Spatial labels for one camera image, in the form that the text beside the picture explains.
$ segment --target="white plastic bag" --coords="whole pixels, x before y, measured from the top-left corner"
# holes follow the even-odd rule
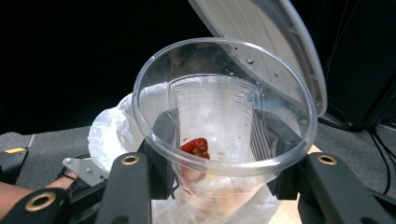
[[[150,100],[158,100],[162,107],[165,85],[157,85],[142,94]],[[155,116],[157,109],[150,108]],[[103,171],[109,173],[113,161],[127,152],[136,152],[143,142],[132,111],[132,94],[125,96],[120,103],[100,113],[93,122],[88,136],[88,148],[93,162]],[[269,189],[263,186],[237,212],[228,224],[237,223],[268,223],[279,206],[279,201],[271,195]],[[152,220],[154,224],[192,224],[194,221],[185,217],[177,207],[177,203],[168,200],[152,200]]]

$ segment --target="trash can lid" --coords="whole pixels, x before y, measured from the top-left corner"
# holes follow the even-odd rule
[[[318,116],[327,109],[323,70],[315,46],[288,0],[189,0],[216,37],[243,40],[285,60],[303,77]]]

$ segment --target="clear plastic cup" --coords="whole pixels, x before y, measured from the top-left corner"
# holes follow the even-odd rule
[[[154,54],[134,84],[133,111],[176,174],[179,209],[206,223],[233,218],[305,155],[317,129],[303,79],[267,50],[226,38],[185,40]],[[197,138],[207,141],[210,159],[180,149]]]

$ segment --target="red food item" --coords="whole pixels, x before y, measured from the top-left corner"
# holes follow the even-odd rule
[[[181,150],[190,153],[191,155],[210,159],[209,153],[207,152],[207,141],[204,138],[192,139],[190,142],[183,145]]]

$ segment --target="yellow object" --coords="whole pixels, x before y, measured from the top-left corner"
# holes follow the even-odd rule
[[[5,152],[6,153],[17,153],[17,152],[21,152],[21,151],[24,151],[24,150],[26,150],[26,149],[24,149],[22,147],[16,147],[16,148],[12,148],[12,149],[6,150]]]

